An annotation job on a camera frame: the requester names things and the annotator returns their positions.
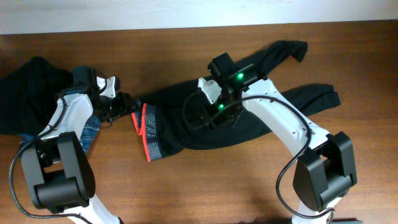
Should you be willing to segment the black leggings with red waistband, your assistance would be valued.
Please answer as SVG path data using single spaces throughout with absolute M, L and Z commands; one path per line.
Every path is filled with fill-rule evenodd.
M 216 59 L 221 71 L 229 73 L 254 64 L 267 75 L 289 56 L 298 62 L 304 59 L 308 43 L 299 40 L 277 40 L 266 48 L 237 62 L 227 56 Z M 272 131 L 242 103 L 222 109 L 214 123 L 192 129 L 219 112 L 218 103 L 211 105 L 199 90 L 199 79 L 178 83 L 143 95 L 136 100 L 139 108 L 131 114 L 138 135 L 142 136 L 148 162 L 178 154 L 183 149 L 211 150 L 233 146 L 256 139 Z M 333 85 L 309 84 L 299 86 L 282 95 L 305 116 L 336 108 L 341 104 Z

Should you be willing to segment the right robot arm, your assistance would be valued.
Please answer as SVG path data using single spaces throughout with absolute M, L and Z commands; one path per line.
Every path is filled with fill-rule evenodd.
M 236 121 L 241 110 L 252 113 L 292 155 L 275 183 L 277 197 L 281 198 L 281 180 L 289 168 L 295 167 L 293 188 L 300 200 L 298 209 L 281 200 L 293 215 L 291 222 L 332 223 L 334 207 L 358 181 L 351 139 L 342 131 L 332 135 L 308 119 L 254 63 L 238 68 L 224 53 L 215 57 L 208 69 L 212 78 L 200 78 L 198 88 L 212 107 L 194 129 Z

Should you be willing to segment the black garment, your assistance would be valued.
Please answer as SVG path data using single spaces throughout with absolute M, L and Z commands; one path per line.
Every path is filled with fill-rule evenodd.
M 55 95 L 73 84 L 72 72 L 32 57 L 1 79 L 1 134 L 38 135 L 49 123 Z

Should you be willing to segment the blue denim jeans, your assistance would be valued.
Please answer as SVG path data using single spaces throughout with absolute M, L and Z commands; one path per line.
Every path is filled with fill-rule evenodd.
M 37 136 L 43 129 L 44 125 L 48 124 L 50 121 L 50 116 L 46 115 L 44 123 L 37 124 L 33 128 L 28 128 L 26 130 L 18 131 L 17 136 L 21 137 L 23 141 L 30 141 L 35 136 Z M 80 145 L 85 153 L 88 155 L 91 144 L 95 140 L 97 133 L 100 130 L 100 119 L 97 116 L 91 116 L 84 125 L 83 131 L 80 136 Z

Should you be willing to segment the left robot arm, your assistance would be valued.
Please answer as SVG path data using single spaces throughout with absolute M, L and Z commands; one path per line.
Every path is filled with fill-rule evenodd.
M 29 213 L 37 219 L 67 217 L 74 223 L 121 224 L 96 195 L 93 170 L 80 144 L 86 122 L 92 116 L 113 123 L 135 112 L 139 105 L 121 92 L 118 77 L 82 66 L 73 69 L 71 87 L 57 95 L 57 109 L 48 125 L 23 145 L 15 156 L 20 160 L 29 195 L 35 208 L 48 215 Z

